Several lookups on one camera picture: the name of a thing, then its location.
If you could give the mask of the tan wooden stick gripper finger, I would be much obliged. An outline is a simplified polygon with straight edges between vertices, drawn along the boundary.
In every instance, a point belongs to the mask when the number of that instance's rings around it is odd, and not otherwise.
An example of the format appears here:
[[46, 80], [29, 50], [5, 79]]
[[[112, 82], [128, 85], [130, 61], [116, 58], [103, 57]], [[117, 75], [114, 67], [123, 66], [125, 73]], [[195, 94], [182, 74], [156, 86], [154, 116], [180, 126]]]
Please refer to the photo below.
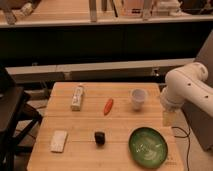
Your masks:
[[171, 126], [176, 118], [175, 112], [163, 112], [163, 125], [164, 126]]

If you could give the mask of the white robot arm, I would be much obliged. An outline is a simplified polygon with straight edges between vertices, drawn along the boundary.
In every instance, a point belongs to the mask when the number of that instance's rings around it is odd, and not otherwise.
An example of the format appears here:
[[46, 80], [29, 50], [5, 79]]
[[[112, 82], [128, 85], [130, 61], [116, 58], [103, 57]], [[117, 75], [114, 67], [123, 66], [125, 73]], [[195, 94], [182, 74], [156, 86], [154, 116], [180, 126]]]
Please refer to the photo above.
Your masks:
[[190, 101], [213, 117], [213, 88], [205, 84], [208, 78], [207, 67], [200, 62], [193, 62], [170, 70], [165, 76], [166, 86], [162, 89], [159, 100], [163, 106], [163, 125], [171, 126], [176, 111], [185, 101]]

